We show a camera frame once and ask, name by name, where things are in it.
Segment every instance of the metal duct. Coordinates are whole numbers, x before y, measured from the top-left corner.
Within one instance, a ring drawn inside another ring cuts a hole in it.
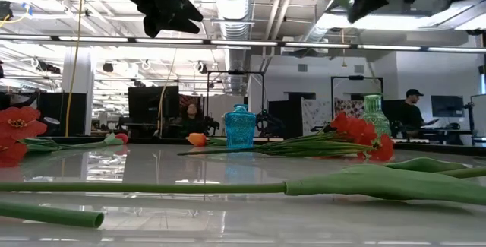
[[[247,21],[251,16],[251,0],[216,0],[219,18],[224,20]],[[224,39],[248,40],[250,25],[245,23],[221,24],[221,33]],[[227,70],[249,71],[249,62],[245,62],[246,50],[225,49]],[[246,92],[247,77],[230,77],[229,86],[234,95]]]

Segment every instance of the man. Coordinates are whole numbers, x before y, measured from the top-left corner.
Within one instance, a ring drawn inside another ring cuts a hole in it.
[[[30,106],[37,99],[39,93],[40,90],[36,89],[36,91],[30,96],[30,98],[22,103],[12,103],[11,102],[12,95],[10,93],[5,93],[5,94],[0,93],[0,110],[5,110],[9,107],[21,108],[22,106]]]
[[[418,136],[418,130],[422,126],[433,125],[438,119],[424,122],[420,109],[416,106],[420,100],[420,96],[424,96],[424,94],[418,92],[416,89],[411,89],[407,91],[406,96],[407,98],[400,106],[400,122],[405,127],[409,136],[416,137]]]

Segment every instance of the yellow cable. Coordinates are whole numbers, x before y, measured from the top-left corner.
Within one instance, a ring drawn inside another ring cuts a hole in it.
[[[29,15],[29,8],[27,8],[27,10],[25,11],[24,16],[22,16],[22,17],[18,18],[17,20],[13,20],[13,21],[6,21],[6,22],[4,22],[4,24],[14,24],[14,23],[20,22],[20,21],[22,21],[23,19],[25,19],[25,17],[27,17],[27,15]]]
[[[5,18],[3,18],[3,21],[0,23],[0,27],[3,27],[3,24],[5,24],[5,22],[7,22],[7,20],[9,18],[10,18],[10,15],[5,16]]]
[[[160,94],[160,101],[159,101],[159,120],[157,121],[157,130],[159,130],[159,136],[162,136],[162,127],[163,127],[163,101],[164,101],[164,94],[166,93],[167,83],[169,82],[170,75],[172,74],[172,69],[174,68],[175,57],[177,56],[177,49],[174,51],[174,57],[172,58],[172,64],[170,65],[169,75],[167,75],[167,80],[164,83],[164,88],[162,89],[162,93]]]
[[[79,17],[77,19],[77,41],[76,52],[74,54],[73,74],[71,77],[71,87],[69,88],[68,106],[66,110],[66,133],[65,137],[69,137],[69,112],[71,111],[71,99],[73,97],[74,78],[76,77],[77,54],[79,53],[79,41],[81,39],[81,15],[83,12],[83,0],[79,0]]]

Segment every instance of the computer monitor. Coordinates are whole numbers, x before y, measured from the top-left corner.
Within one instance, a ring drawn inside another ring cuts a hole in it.
[[[432,96],[432,115],[438,118],[464,117],[462,96]]]
[[[381,103],[381,108],[383,110],[383,114],[385,114],[390,122],[400,120],[400,106],[402,104],[403,100],[383,100]]]
[[[128,88],[128,110],[133,123],[156,124],[163,87]],[[166,87],[162,106],[164,118],[179,116],[179,87]]]

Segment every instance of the tulip stem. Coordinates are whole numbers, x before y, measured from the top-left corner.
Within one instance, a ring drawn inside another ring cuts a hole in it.
[[[147,185],[131,183],[51,183],[21,182],[0,183],[0,192],[33,191],[33,192],[142,192],[165,194],[255,194],[283,193],[286,184],[270,183],[255,185]]]

